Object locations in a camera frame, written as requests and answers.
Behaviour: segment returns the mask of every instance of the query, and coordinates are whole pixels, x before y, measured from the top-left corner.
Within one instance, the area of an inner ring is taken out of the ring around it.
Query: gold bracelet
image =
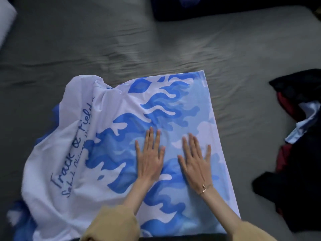
[[[205,185],[203,184],[203,185],[202,185],[203,190],[202,190],[202,192],[200,192],[200,193],[199,193],[199,195],[201,195],[201,194],[205,193],[205,192],[206,192],[206,190],[208,189],[208,187],[209,187],[209,186],[211,186],[211,185],[213,186],[213,184],[212,184],[212,183],[210,183],[209,185],[207,185],[207,186],[205,187]]]

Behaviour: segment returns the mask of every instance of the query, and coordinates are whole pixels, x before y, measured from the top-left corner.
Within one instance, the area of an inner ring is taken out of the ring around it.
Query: bed
[[[321,67],[321,22],[305,7],[275,7],[156,22],[150,0],[15,0],[18,12],[0,50],[2,239],[20,197],[22,171],[66,84],[95,74],[112,87],[133,78],[204,70],[240,215],[277,240],[293,234],[251,181],[273,171],[295,122],[268,84]]]

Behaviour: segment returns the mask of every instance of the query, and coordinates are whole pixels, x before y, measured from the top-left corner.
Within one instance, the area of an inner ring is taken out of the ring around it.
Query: beige sleeve
[[[140,226],[130,209],[103,206],[80,241],[137,241],[139,235]]]
[[[262,229],[252,225],[249,222],[243,221],[235,234],[233,235],[233,241],[276,241],[271,235]]]

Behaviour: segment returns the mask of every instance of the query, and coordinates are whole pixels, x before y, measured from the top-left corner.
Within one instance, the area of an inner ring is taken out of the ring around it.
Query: light blue pattern
[[[134,152],[134,140],[138,137],[144,137],[146,129],[150,126],[162,130],[161,144],[166,145],[166,154],[162,174],[170,174],[171,180],[157,182],[147,193],[144,202],[149,206],[155,206],[162,203],[161,211],[167,214],[176,212],[174,217],[168,223],[152,219],[142,224],[141,228],[148,231],[153,236],[182,235],[193,233],[193,228],[198,228],[198,233],[212,233],[217,221],[211,215],[205,204],[199,201],[199,197],[191,192],[190,196],[180,197],[179,193],[186,195],[187,182],[183,177],[177,155],[182,154],[182,149],[175,147],[172,143],[181,139],[182,135],[199,132],[197,127],[202,122],[214,124],[214,119],[209,119],[211,112],[210,95],[207,86],[204,86],[205,76],[202,72],[191,72],[170,75],[168,81],[172,78],[179,78],[169,86],[162,86],[165,76],[160,77],[159,89],[164,89],[171,95],[165,93],[155,93],[149,101],[141,104],[142,109],[148,110],[154,106],[161,106],[168,112],[174,112],[172,115],[156,109],[144,116],[151,120],[145,122],[132,113],[124,113],[114,119],[113,123],[127,123],[124,129],[118,129],[115,135],[111,128],[97,133],[96,137],[100,140],[94,143],[93,140],[87,140],[84,144],[89,152],[89,158],[86,161],[86,167],[92,169],[97,167],[101,162],[104,163],[102,170],[114,170],[122,163],[126,166],[122,169],[118,178],[108,187],[116,193],[124,193],[127,188],[137,178],[137,165]],[[192,78],[193,83],[190,85],[184,80]],[[149,91],[149,77],[137,79],[129,88],[128,93],[152,93]],[[212,152],[212,178],[215,187],[225,200],[229,200],[227,191],[227,176],[222,171],[224,166],[219,162],[218,154]],[[97,181],[104,178],[100,175]],[[198,211],[198,218],[195,218],[195,211]]]

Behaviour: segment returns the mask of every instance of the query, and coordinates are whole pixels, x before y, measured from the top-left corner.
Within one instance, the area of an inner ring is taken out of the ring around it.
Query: shirt sleeve
[[[262,229],[252,225],[249,222],[243,221],[235,234],[233,235],[233,241],[276,241],[271,235]]]
[[[80,241],[137,241],[139,235],[140,226],[129,208],[103,206]]]

